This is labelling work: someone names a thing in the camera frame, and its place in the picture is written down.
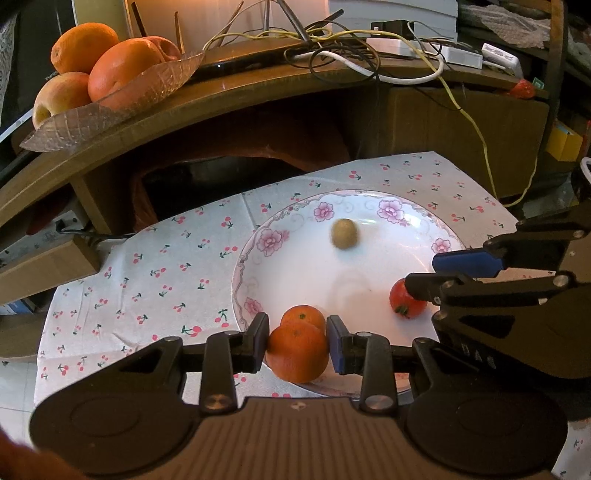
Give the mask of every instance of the screw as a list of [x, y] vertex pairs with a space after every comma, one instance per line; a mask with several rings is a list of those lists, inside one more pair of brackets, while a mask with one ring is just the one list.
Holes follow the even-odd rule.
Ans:
[[365, 399], [365, 406], [370, 410], [384, 411], [393, 405], [394, 400], [387, 395], [370, 395]]
[[447, 317], [447, 313], [442, 312], [441, 310], [433, 314], [433, 320], [443, 320], [445, 317]]
[[232, 400], [227, 395], [216, 393], [209, 395], [205, 399], [205, 408], [208, 410], [223, 410], [232, 404]]
[[302, 401], [295, 401], [290, 405], [290, 408], [292, 408], [293, 410], [300, 411], [300, 410], [304, 410], [304, 408], [306, 408], [307, 406], [308, 405]]
[[566, 275], [556, 275], [552, 283], [556, 285], [558, 288], [565, 287], [569, 284], [570, 279]]

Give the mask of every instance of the orange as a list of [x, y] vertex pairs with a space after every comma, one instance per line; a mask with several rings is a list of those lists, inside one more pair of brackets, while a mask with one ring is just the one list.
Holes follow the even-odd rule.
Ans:
[[51, 49], [57, 73], [90, 73], [103, 53], [119, 43], [117, 33], [102, 23], [82, 23], [69, 29]]
[[88, 95], [93, 102], [119, 90], [164, 58], [145, 38], [130, 38], [111, 47], [96, 62], [88, 80]]
[[265, 359], [282, 380], [311, 382], [329, 363], [328, 341], [324, 333], [309, 323], [288, 322], [269, 335]]
[[310, 305], [297, 305], [290, 308], [283, 314], [281, 324], [288, 322], [306, 322], [315, 327], [318, 327], [322, 333], [326, 331], [326, 320], [320, 310], [311, 307]]

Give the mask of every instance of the bubble wrap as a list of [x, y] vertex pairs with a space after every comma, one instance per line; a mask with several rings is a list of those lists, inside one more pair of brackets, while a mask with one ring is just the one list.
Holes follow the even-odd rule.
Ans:
[[13, 17], [0, 28], [0, 117], [2, 116], [4, 95], [8, 87], [8, 78], [10, 77], [10, 68], [12, 66], [15, 24], [16, 17]]
[[498, 5], [478, 7], [461, 5], [469, 23], [481, 23], [507, 43], [521, 48], [544, 48], [550, 39], [550, 20], [534, 20], [505, 10]]

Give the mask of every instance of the kiwi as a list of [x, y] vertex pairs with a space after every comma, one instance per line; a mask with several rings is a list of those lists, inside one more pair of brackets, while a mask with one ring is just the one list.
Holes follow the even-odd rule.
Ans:
[[359, 242], [359, 231], [353, 220], [341, 218], [332, 225], [330, 241], [341, 250], [354, 247]]

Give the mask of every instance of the tile floor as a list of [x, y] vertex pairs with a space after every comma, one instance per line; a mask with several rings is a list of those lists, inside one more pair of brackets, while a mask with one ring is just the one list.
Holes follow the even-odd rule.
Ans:
[[31, 444], [29, 420], [37, 377], [35, 360], [0, 364], [0, 427], [16, 442]]

